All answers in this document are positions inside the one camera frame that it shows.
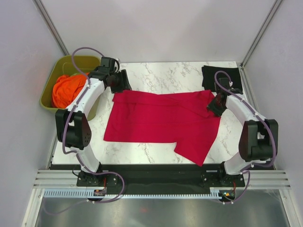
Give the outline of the magenta red t shirt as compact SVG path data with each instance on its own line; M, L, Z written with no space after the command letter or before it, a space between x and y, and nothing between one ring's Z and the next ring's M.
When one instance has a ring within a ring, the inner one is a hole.
M175 143L175 153L202 166L221 120L207 109L213 99L210 90L175 94L129 90L117 93L104 140Z

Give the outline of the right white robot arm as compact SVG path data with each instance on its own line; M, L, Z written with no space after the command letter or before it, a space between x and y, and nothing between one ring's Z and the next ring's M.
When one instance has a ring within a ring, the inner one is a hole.
M228 186L239 175L250 167L271 167L277 155L278 123L258 113L246 100L239 89L232 87L229 76L215 78L216 96L207 109L222 116L230 110L242 125L238 152L229 160L220 164L217 181Z

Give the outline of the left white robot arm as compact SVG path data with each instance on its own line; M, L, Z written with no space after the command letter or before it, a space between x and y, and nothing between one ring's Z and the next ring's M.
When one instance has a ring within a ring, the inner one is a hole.
M90 146L92 132L88 122L88 114L98 97L110 88L113 94L131 90L126 70L120 69L117 59L102 57L100 65L89 74L84 74L85 83L79 94L65 109L55 113L58 141L62 143L64 154L74 154L83 172L89 173L87 180L93 186L104 181L104 175L98 171L100 162Z

